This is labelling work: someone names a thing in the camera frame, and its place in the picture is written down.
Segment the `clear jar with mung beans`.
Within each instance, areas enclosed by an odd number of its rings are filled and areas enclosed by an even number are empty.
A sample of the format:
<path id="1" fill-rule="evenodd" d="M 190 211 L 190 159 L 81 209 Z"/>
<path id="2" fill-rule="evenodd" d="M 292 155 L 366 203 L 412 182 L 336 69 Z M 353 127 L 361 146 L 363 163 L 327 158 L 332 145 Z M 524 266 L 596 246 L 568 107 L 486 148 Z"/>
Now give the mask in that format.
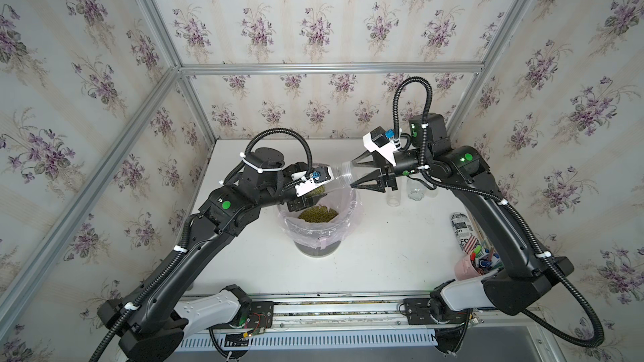
<path id="1" fill-rule="evenodd" d="M 390 207 L 399 207 L 402 203 L 401 191 L 398 189 L 387 188 L 386 201 L 387 205 Z"/>

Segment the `jar with beige lid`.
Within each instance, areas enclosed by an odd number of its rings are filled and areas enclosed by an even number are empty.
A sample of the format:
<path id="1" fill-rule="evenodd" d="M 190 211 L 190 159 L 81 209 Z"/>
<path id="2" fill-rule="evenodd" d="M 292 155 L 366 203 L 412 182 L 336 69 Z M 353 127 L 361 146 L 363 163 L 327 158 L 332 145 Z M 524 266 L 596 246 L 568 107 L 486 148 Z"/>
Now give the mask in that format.
<path id="1" fill-rule="evenodd" d="M 409 179 L 407 182 L 407 196 L 413 201 L 421 201 L 426 192 L 426 187 L 419 181 Z"/>

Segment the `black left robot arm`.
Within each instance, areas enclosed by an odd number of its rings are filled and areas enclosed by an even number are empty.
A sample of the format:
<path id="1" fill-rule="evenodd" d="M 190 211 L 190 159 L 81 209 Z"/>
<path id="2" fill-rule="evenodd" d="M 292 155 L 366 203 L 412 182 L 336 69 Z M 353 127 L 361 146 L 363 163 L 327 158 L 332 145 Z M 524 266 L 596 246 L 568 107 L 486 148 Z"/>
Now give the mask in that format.
<path id="1" fill-rule="evenodd" d="M 175 308 L 210 261 L 256 221 L 263 208 L 297 198 L 293 173 L 310 175 L 313 155 L 287 165 L 281 152 L 247 145 L 240 163 L 184 222 L 178 244 L 132 293 L 106 301 L 98 316 L 107 328 L 91 360 L 98 361 L 115 337 L 132 361 L 164 361 L 179 347 L 192 322 Z"/>

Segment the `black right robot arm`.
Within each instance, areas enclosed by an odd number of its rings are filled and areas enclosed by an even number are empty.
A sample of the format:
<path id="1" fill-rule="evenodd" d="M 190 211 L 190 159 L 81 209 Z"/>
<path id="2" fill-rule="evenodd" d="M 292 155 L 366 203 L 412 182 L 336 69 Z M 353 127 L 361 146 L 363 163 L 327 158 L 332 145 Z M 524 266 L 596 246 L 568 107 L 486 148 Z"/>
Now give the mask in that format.
<path id="1" fill-rule="evenodd" d="M 395 180 L 421 174 L 427 182 L 450 191 L 471 213 L 501 259 L 501 268 L 476 278 L 446 283 L 439 301 L 452 311 L 494 308 L 517 315 L 553 287 L 571 290 L 574 271 L 564 256 L 553 256 L 525 219 L 502 196 L 485 159 L 471 146 L 452 147 L 444 118 L 432 113 L 426 124 L 412 126 L 413 148 L 402 151 L 394 133 L 377 127 L 364 135 L 366 151 L 353 160 L 370 174 L 352 183 L 354 189 L 384 192 Z"/>

